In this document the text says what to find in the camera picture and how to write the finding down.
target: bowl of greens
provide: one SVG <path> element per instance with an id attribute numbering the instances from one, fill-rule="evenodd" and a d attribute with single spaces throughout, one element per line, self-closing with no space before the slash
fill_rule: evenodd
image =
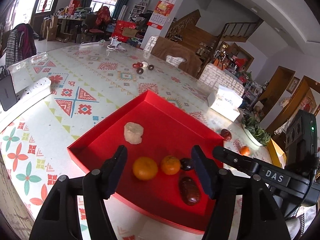
<path id="1" fill-rule="evenodd" d="M 246 135 L 252 140 L 255 145 L 258 146 L 267 146 L 271 136 L 265 130 L 260 128 L 259 123 L 254 118 L 254 116 L 250 116 L 245 114 L 242 118 L 242 128 Z"/>

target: brown blanket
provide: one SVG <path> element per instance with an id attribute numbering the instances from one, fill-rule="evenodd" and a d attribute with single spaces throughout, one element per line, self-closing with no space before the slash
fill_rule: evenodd
<path id="1" fill-rule="evenodd" d="M 168 55 L 186 59 L 185 62 L 179 64 L 179 69 L 194 77 L 196 77 L 198 69 L 202 64 L 201 60 L 192 50 L 163 37 L 157 39 L 151 54 L 164 61 L 166 61 Z"/>

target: plaid jacket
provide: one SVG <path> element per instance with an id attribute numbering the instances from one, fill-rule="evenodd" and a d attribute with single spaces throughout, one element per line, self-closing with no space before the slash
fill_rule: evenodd
<path id="1" fill-rule="evenodd" d="M 12 30 L 9 35 L 6 55 L 5 55 L 5 67 L 9 67 L 19 61 L 24 60 L 22 56 L 24 32 L 18 30 Z M 31 56 L 37 54 L 37 49 L 33 39 L 30 39 Z"/>

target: metal screw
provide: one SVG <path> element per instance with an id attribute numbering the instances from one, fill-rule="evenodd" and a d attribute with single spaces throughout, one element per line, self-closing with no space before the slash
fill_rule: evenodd
<path id="1" fill-rule="evenodd" d="M 91 171 L 92 175 L 98 175 L 99 173 L 100 173 L 99 169 L 95 169 L 95 170 Z"/>
<path id="2" fill-rule="evenodd" d="M 256 181 L 261 180 L 261 177 L 260 177 L 258 174 L 254 174 L 252 177 L 253 177 L 253 179 L 256 180 Z"/>
<path id="3" fill-rule="evenodd" d="M 227 175 L 228 174 L 228 171 L 226 169 L 220 169 L 219 170 L 219 174 L 220 175 Z"/>
<path id="4" fill-rule="evenodd" d="M 61 175 L 61 176 L 58 178 L 58 180 L 59 180 L 59 181 L 64 181 L 66 178 L 67 178 L 66 175 Z"/>

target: tangerine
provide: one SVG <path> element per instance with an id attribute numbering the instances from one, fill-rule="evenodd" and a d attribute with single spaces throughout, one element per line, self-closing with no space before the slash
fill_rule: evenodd
<path id="1" fill-rule="evenodd" d="M 250 149 L 248 146 L 242 146 L 240 149 L 240 154 L 241 155 L 245 155 L 245 156 L 249 156 L 250 154 Z"/>
<path id="2" fill-rule="evenodd" d="M 149 157 L 140 157 L 135 160 L 132 166 L 133 174 L 140 180 L 153 179 L 158 173 L 156 162 Z"/>
<path id="3" fill-rule="evenodd" d="M 160 163 L 160 168 L 167 175 L 176 174 L 181 167 L 180 160 L 172 155 L 164 157 Z"/>

